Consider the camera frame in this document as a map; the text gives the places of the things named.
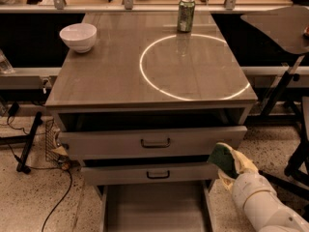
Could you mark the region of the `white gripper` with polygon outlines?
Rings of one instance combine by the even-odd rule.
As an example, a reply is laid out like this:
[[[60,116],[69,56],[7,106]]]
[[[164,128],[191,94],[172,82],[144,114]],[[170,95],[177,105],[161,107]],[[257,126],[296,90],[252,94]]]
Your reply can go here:
[[[258,168],[253,161],[228,144],[218,143],[217,148],[222,150],[226,156],[231,156],[233,158],[235,172],[240,174],[236,180],[234,180],[221,169],[218,170],[218,177],[224,188],[232,190],[232,197],[236,205],[243,210],[250,198],[254,199],[253,208],[269,208],[273,205],[276,191],[264,176],[257,174]]]

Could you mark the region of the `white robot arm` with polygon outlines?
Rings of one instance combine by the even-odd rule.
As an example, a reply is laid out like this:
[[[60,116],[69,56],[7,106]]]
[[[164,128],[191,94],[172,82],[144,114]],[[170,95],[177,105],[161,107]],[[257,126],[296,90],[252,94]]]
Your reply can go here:
[[[309,223],[279,200],[251,159],[225,143],[213,152],[219,178],[256,232],[309,232]]]

